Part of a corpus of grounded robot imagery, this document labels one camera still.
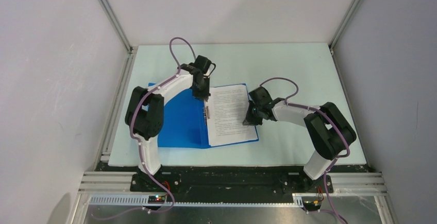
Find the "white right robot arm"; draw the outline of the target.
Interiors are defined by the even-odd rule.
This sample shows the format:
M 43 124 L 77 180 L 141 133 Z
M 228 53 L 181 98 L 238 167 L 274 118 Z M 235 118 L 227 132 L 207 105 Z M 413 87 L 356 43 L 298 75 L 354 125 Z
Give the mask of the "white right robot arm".
M 264 120 L 271 120 L 307 129 L 315 151 L 299 178 L 304 191 L 314 191 L 320 185 L 320 177 L 337 159 L 350 155 L 350 145 L 357 139 L 357 134 L 334 103 L 314 107 L 290 103 L 284 98 L 272 99 L 264 87 L 258 87 L 248 95 L 244 126 L 258 126 Z

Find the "white paper sheet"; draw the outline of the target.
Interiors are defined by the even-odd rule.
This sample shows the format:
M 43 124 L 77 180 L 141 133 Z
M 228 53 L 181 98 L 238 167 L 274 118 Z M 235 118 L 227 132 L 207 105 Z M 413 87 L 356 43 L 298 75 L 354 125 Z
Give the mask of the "white paper sheet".
M 207 134 L 210 147 L 227 146 L 259 140 L 255 126 L 245 126 L 249 97 L 245 84 L 210 88 L 207 108 Z

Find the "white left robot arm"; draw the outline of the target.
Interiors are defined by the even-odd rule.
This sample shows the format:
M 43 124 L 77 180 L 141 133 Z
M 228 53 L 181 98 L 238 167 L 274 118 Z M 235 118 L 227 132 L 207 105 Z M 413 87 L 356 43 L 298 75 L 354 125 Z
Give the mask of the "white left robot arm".
M 132 139 L 139 148 L 139 169 L 146 173 L 143 185 L 150 191 L 162 186 L 162 176 L 156 172 L 161 167 L 158 155 L 158 134 L 164 124 L 164 107 L 175 96 L 191 90 L 192 96 L 206 103 L 210 98 L 210 75 L 216 64 L 204 56 L 194 62 L 180 64 L 177 72 L 164 81 L 149 88 L 136 87 L 132 91 L 125 123 L 129 126 Z

